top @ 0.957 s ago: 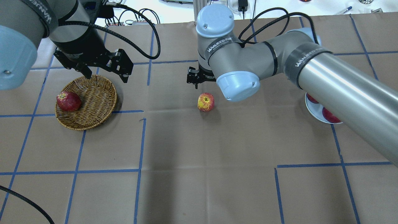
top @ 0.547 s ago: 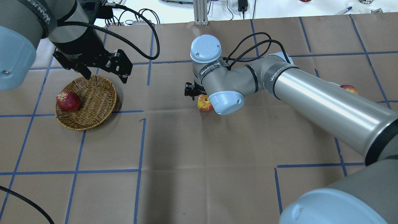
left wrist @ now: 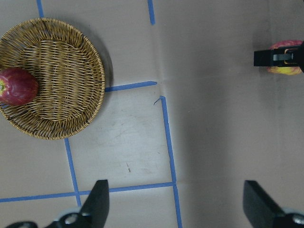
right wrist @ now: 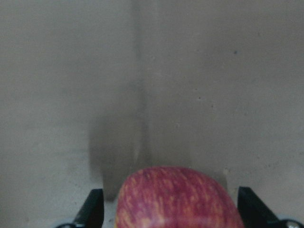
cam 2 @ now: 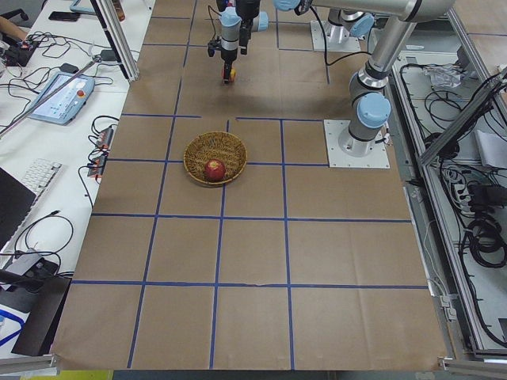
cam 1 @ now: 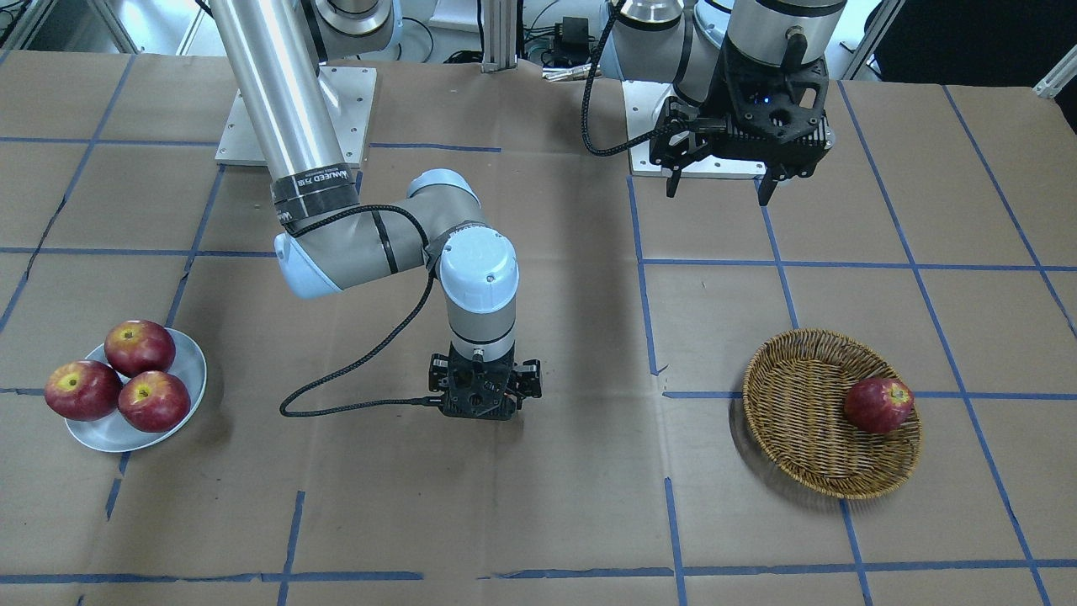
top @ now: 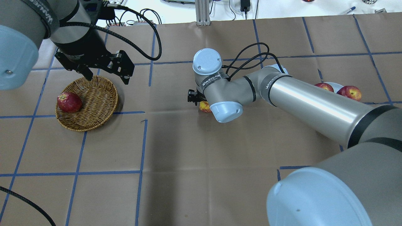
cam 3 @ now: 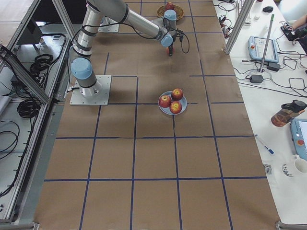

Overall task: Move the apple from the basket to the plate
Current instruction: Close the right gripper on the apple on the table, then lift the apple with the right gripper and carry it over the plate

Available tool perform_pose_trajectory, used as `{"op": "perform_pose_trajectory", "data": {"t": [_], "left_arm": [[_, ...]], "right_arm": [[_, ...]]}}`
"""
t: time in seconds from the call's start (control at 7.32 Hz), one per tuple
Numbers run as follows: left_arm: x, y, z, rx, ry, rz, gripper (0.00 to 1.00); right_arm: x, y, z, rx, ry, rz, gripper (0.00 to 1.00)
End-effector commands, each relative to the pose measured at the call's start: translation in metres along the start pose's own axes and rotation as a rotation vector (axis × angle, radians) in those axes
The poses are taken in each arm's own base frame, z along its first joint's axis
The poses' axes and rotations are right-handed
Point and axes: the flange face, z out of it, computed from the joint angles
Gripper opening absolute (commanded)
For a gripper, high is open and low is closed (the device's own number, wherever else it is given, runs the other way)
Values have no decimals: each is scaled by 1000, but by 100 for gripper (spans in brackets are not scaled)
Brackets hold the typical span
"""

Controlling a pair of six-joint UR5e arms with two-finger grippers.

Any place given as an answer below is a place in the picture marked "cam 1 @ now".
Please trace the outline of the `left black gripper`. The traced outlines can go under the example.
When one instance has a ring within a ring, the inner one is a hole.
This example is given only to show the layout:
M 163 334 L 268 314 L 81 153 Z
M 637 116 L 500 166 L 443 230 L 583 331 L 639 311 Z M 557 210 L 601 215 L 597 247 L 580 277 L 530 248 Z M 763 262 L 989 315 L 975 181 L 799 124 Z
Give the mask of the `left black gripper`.
M 683 169 L 705 157 L 765 165 L 760 207 L 784 180 L 812 177 L 834 146 L 825 112 L 828 85 L 825 58 L 808 59 L 805 43 L 780 45 L 771 66 L 724 42 L 703 102 L 693 107 L 669 98 L 661 105 L 649 153 L 665 169 L 666 197 L 676 196 Z

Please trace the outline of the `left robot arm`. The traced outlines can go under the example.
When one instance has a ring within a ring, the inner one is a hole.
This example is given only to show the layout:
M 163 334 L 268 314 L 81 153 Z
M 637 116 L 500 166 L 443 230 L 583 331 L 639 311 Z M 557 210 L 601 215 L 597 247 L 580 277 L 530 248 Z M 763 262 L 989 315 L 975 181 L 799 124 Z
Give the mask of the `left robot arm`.
M 645 146 L 647 164 L 676 195 L 681 177 L 707 160 L 761 168 L 759 205 L 780 183 L 808 178 L 834 146 L 825 99 L 825 53 L 843 1 L 607 1 L 592 71 L 666 85 L 665 96 L 628 112 L 634 133 L 600 146 L 582 101 L 585 147 L 609 157 Z

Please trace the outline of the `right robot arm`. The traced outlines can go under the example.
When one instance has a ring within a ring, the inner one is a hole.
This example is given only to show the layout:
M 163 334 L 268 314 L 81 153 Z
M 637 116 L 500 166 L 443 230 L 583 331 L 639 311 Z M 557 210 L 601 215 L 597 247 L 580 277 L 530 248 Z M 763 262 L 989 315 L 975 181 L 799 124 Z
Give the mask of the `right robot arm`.
M 443 415 L 510 419 L 542 395 L 538 360 L 517 362 L 517 253 L 489 226 L 454 170 L 416 177 L 400 202 L 363 205 L 328 108 L 330 59 L 392 45 L 396 1 L 207 1 L 258 149 L 282 232 L 274 254 L 304 299 L 422 268 L 445 295 L 451 342 L 428 368 L 417 406 Z

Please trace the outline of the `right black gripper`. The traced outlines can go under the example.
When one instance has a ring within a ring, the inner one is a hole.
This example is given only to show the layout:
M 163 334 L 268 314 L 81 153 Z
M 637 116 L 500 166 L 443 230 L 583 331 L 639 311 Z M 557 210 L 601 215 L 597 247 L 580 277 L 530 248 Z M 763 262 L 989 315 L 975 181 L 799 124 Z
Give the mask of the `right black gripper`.
M 443 415 L 512 419 L 527 398 L 541 396 L 541 361 L 514 361 L 515 348 L 496 360 L 466 360 L 454 348 L 434 353 L 428 367 L 428 403 Z

